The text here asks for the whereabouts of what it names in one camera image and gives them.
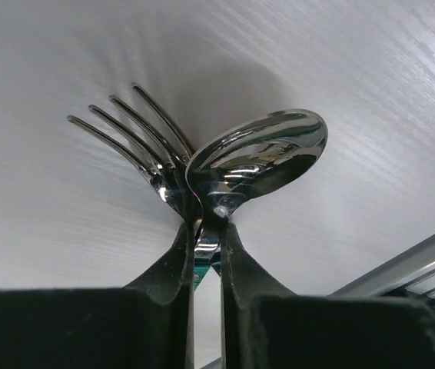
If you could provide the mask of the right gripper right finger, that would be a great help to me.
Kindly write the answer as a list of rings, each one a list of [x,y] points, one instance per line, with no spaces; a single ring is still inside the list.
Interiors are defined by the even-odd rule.
[[[221,235],[221,287],[225,368],[435,368],[435,302],[295,294],[233,224]]]

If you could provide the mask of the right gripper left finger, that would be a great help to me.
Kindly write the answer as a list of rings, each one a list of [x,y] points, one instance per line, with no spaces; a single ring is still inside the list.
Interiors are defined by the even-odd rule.
[[[0,368],[191,368],[191,229],[124,287],[0,290]]]

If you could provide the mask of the fork with green handle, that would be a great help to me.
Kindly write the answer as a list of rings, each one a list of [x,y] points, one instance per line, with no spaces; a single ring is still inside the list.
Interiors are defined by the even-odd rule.
[[[163,155],[159,155],[139,134],[128,126],[123,125],[118,119],[97,105],[89,105],[88,110],[105,124],[116,130],[129,144],[137,148],[141,152],[139,155],[79,117],[68,115],[67,121],[102,141],[130,162],[154,189],[159,198],[175,211],[185,224],[191,226],[191,236],[195,240],[200,231],[201,206],[185,178],[187,164],[190,161],[191,155],[195,153],[195,150],[174,119],[141,85],[133,83],[131,88],[159,119],[169,127],[174,138],[182,147],[182,153],[179,153],[148,119],[141,116],[117,95],[110,95],[109,101],[126,118],[129,118],[141,128],[158,146]]]

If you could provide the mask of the spoon with green handle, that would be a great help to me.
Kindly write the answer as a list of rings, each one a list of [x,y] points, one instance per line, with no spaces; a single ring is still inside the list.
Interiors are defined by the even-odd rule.
[[[202,208],[194,244],[194,274],[201,281],[221,270],[221,235],[243,204],[305,174],[327,145],[328,128],[305,109],[276,111],[238,125],[200,148],[186,181]]]

